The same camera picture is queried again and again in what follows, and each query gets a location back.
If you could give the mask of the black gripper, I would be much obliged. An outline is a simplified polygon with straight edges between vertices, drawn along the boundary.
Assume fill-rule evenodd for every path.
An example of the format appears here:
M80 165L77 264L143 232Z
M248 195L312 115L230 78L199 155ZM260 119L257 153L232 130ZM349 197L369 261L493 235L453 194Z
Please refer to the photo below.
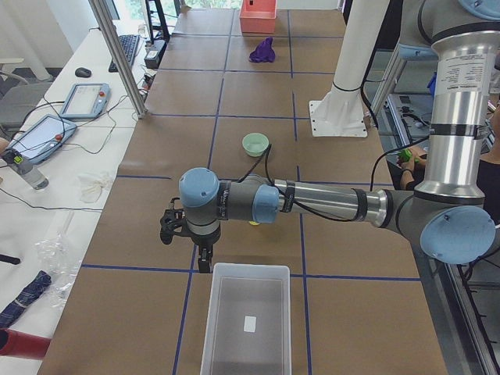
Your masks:
M212 257L213 257L213 244L202 243L197 244L198 250L198 271L199 273L212 272Z

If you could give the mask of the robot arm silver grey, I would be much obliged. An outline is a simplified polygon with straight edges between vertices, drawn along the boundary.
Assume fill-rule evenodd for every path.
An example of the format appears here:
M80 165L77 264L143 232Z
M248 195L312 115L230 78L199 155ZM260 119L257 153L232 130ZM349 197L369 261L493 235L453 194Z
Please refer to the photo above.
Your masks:
M277 214L312 213L340 222L367 221L402 235L448 264L468 263L493 244L496 227L477 186L481 143L495 55L496 1L407 1L400 42L429 48L438 58L430 146L423 181L413 191L314 185L246 175L220 180L206 168L179 182L181 208L169 207L161 239L189 237L198 267L210 270L224 220L272 223Z

